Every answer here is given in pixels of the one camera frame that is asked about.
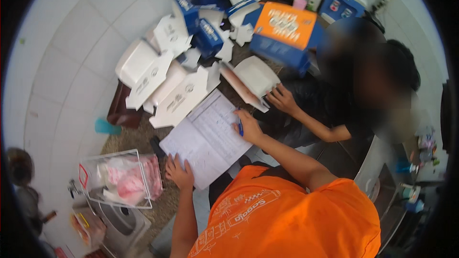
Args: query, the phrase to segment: pen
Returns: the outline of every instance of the pen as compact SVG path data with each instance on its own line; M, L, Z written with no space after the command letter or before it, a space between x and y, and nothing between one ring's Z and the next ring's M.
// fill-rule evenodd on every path
M244 136L244 130L242 129L242 122L240 121L240 118L239 118L238 126L239 126L239 134L241 136Z

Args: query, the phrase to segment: notebook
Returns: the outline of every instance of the notebook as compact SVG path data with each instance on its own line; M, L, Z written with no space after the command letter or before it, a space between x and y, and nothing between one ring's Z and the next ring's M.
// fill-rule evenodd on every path
M188 160L199 190L208 187L252 146L231 126L239 122L233 114L235 109L215 89L159 143L166 154L178 153L182 166Z

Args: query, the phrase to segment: yellow label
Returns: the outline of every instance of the yellow label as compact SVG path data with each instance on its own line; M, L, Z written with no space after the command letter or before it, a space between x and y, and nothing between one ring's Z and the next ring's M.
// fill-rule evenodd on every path
M255 33L303 50L309 42L316 19L315 12L267 2L255 26Z

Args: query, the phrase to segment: left hand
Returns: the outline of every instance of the left hand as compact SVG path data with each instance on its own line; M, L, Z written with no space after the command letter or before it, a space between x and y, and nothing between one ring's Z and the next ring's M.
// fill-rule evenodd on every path
M282 112L293 116L295 112L300 110L300 107L296 104L293 95L284 87L282 83L277 84L276 87L273 87L272 92L273 95L266 91L266 99Z
M185 160L184 165L185 169L182 169L178 153L175 154L174 159L172 159L172 155L169 154L168 161L166 163L166 178L175 182L181 191L190 189L193 190L195 178L187 159Z

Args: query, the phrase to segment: person in black shirt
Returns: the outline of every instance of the person in black shirt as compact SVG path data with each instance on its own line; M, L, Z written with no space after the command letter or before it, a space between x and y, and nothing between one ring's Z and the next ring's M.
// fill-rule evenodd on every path
M323 80L307 75L267 92L266 98L275 108L253 115L263 131L294 148L319 140L373 135L386 120L385 110L398 108L399 98L417 91L421 80L404 44L385 39L369 42L362 36L374 38L360 29L346 44L322 52L322 58L318 52Z

